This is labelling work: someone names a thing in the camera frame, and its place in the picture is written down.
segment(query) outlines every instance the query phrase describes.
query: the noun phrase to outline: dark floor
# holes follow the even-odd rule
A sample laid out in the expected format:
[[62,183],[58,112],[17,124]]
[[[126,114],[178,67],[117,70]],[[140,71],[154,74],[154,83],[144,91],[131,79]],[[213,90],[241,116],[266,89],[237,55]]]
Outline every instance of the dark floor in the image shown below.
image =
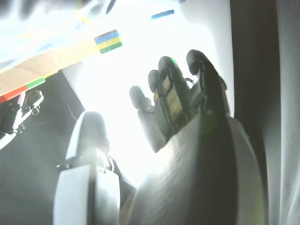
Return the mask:
[[63,74],[38,87],[45,100],[41,113],[25,121],[26,130],[0,150],[0,224],[51,225],[56,165],[63,162],[83,106]]

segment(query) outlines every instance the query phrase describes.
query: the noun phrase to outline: blue object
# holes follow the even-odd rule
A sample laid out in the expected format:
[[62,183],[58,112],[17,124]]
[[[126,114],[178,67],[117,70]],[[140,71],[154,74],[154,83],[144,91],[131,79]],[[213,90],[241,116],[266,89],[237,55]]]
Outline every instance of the blue object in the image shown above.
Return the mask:
[[174,14],[173,9],[169,10],[169,11],[162,12],[162,13],[155,14],[155,15],[151,16],[151,19],[157,19],[157,18],[166,16],[166,15],[170,15],[170,14]]

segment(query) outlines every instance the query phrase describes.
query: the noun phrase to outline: wooden board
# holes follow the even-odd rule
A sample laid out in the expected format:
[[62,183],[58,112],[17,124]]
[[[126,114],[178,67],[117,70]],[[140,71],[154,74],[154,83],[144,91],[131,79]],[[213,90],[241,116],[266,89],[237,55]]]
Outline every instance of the wooden board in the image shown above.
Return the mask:
[[0,96],[99,53],[94,39],[33,57],[0,73]]

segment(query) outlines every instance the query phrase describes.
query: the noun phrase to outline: cable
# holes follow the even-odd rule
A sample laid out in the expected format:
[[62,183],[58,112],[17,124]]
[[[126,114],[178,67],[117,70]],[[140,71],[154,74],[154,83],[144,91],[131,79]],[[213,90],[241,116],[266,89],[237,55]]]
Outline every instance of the cable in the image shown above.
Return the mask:
[[73,113],[72,113],[72,111],[71,111],[71,109],[70,109],[70,106],[68,105],[67,101],[61,96],[61,94],[60,94],[60,97],[61,97],[61,99],[66,103],[67,108],[69,109],[69,112],[71,113],[72,117],[77,121],[77,119],[76,119],[76,117],[73,115]]

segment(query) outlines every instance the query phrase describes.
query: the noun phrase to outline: blue stripe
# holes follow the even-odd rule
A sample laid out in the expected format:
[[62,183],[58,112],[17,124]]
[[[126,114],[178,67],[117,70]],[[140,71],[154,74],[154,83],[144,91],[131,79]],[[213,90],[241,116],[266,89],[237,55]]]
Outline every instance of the blue stripe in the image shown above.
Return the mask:
[[118,32],[115,31],[115,32],[109,33],[109,34],[101,36],[101,37],[96,37],[95,38],[95,42],[98,45],[98,44],[101,44],[101,43],[103,43],[105,41],[108,41],[110,39],[114,39],[114,38],[116,38],[118,36],[119,36]]
[[166,16],[166,15],[170,15],[170,14],[173,14],[173,13],[174,13],[174,10],[172,9],[172,10],[169,10],[169,11],[165,11],[165,12],[162,12],[162,13],[155,14],[155,15],[151,16],[151,19],[157,19],[157,18]]

